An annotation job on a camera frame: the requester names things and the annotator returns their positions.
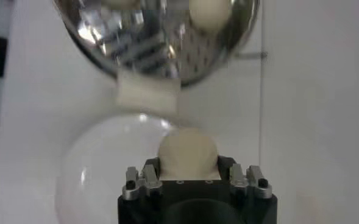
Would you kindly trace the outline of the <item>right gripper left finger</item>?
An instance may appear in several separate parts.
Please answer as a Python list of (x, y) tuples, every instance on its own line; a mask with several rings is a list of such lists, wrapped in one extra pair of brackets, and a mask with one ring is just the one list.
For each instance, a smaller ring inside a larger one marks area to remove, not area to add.
[(124, 200), (137, 200), (142, 194), (150, 197), (153, 194), (161, 195), (163, 182), (160, 181), (160, 159), (147, 159), (141, 173), (136, 167), (126, 170), (126, 183), (122, 188)]

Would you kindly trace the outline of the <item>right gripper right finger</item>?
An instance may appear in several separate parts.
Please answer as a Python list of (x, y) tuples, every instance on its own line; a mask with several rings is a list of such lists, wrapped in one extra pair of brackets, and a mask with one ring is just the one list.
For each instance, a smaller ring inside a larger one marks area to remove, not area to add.
[(217, 165), (220, 178), (228, 181), (232, 194), (241, 192), (262, 200), (272, 198), (272, 186), (260, 166), (251, 165), (243, 170), (241, 164), (226, 156), (218, 156)]

